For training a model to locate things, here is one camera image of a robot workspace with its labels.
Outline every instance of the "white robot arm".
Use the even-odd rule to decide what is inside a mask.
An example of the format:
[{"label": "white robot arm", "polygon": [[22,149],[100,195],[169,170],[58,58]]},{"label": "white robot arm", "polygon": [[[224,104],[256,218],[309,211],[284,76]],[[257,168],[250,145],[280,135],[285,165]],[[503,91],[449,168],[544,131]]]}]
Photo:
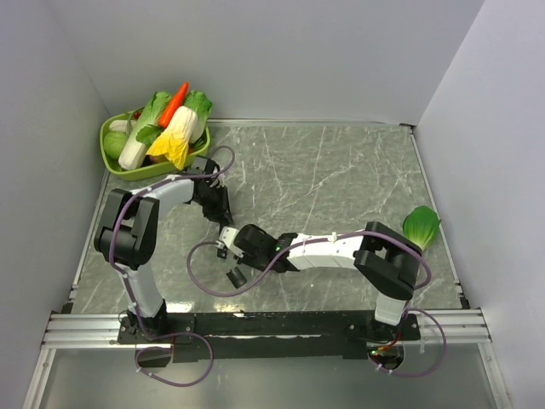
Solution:
[{"label": "white robot arm", "polygon": [[[386,234],[422,253],[412,242],[379,222],[368,223],[365,230]],[[315,239],[319,242],[305,245],[307,241]],[[273,270],[279,273],[316,267],[358,270],[379,291],[375,320],[394,326],[401,321],[407,302],[412,298],[419,268],[418,261],[407,252],[387,241],[361,235],[339,239],[336,233],[325,236],[284,233],[275,239],[257,226],[247,225],[241,230],[224,227],[219,241],[239,263],[260,270],[282,249],[294,245],[298,246],[281,257],[272,267]],[[376,252],[383,248],[386,248],[386,255],[381,258]],[[237,288],[246,283],[237,268],[227,276]]]},{"label": "white robot arm", "polygon": [[[196,157],[192,166],[180,172],[181,175],[211,175],[219,169],[217,163],[209,158]],[[153,278],[150,259],[155,251],[158,220],[167,215],[179,204],[196,202],[203,208],[203,216],[220,224],[220,230],[232,225],[227,187],[219,178],[178,179],[178,175],[168,175],[161,187],[142,194],[130,207],[125,219],[132,225],[122,224],[115,244],[114,260],[123,270],[119,278],[127,279],[138,303],[146,327],[156,333],[163,331],[166,320],[166,303],[159,293]],[[120,210],[127,201],[142,189],[126,191],[113,189],[108,195],[102,216],[95,234],[95,249],[109,260],[113,229]],[[134,316],[135,306],[129,300],[129,316]]]}]

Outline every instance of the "gray marble tabletop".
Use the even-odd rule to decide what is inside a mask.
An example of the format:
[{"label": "gray marble tabletop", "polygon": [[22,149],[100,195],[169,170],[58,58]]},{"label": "gray marble tabletop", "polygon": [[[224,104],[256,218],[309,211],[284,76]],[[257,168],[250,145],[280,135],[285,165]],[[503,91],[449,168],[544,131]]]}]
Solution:
[{"label": "gray marble tabletop", "polygon": [[[229,145],[236,154],[226,184],[235,225],[254,223],[272,235],[345,233],[379,221],[401,232],[404,218],[418,205],[431,205],[408,129],[398,126],[211,126],[213,146]],[[226,164],[228,152],[215,160]],[[126,182],[133,189],[160,178]],[[305,311],[372,309],[376,290],[355,270],[315,268],[269,274],[256,288],[231,298],[209,296],[187,276],[185,260],[198,242],[216,239],[217,224],[203,218],[197,204],[181,204],[159,222],[152,266],[158,289],[171,312]],[[416,292],[412,305],[460,308],[445,250],[437,242],[425,253],[431,284]],[[201,282],[232,291],[225,273],[235,261],[202,248],[192,262]],[[245,269],[248,280],[257,272]],[[92,245],[77,289],[74,314],[115,314],[127,303],[117,274]]]}]

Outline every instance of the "green plastic bowl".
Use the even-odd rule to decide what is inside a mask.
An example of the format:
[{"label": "green plastic bowl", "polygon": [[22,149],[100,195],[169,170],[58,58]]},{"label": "green plastic bowl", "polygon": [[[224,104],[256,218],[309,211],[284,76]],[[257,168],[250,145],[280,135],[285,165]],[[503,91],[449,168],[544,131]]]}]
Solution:
[{"label": "green plastic bowl", "polygon": [[[165,173],[176,171],[176,167],[170,162],[151,164],[149,166],[144,166],[143,168],[138,168],[135,170],[121,170],[117,160],[112,159],[108,157],[108,155],[106,155],[106,153],[104,152],[104,135],[110,132],[110,124],[116,119],[129,119],[131,113],[132,112],[122,113],[121,115],[112,117],[108,119],[105,123],[103,123],[100,127],[100,153],[102,153],[102,159],[104,160],[104,164],[106,165],[108,171],[110,173],[113,173],[113,175],[115,176],[121,177],[125,181],[140,181],[142,179],[147,179],[148,177],[159,176]],[[189,166],[190,164],[192,164],[193,160],[195,160],[195,157],[197,155],[206,156],[209,145],[210,131],[207,126],[206,130],[204,131],[204,145],[197,151],[189,153],[187,155],[185,165]]]}]

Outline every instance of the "white enclosure wall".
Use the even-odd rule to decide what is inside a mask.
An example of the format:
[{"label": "white enclosure wall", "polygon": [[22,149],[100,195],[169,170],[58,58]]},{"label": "white enclosure wall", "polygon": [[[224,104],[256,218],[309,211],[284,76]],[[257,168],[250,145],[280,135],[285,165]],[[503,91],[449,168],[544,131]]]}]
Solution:
[{"label": "white enclosure wall", "polygon": [[545,402],[543,16],[543,1],[487,0],[416,128],[464,290],[524,408]]},{"label": "white enclosure wall", "polygon": [[482,0],[47,0],[111,113],[182,81],[215,118],[416,124]]},{"label": "white enclosure wall", "polygon": [[20,407],[104,166],[100,97],[44,1],[0,6],[0,407]]}]

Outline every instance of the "orange carrot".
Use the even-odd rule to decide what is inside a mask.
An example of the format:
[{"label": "orange carrot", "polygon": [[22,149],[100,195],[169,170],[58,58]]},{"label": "orange carrot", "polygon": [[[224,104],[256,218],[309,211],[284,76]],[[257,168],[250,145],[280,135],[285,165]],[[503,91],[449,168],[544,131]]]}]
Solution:
[{"label": "orange carrot", "polygon": [[163,114],[161,115],[161,118],[159,119],[159,125],[163,128],[166,128],[169,126],[170,120],[174,116],[174,112],[181,107],[181,104],[184,103],[184,98],[186,98],[187,88],[189,87],[188,83],[184,83],[180,89],[178,89],[178,92],[176,92],[176,95],[172,97],[169,104],[166,108],[164,108]]}]

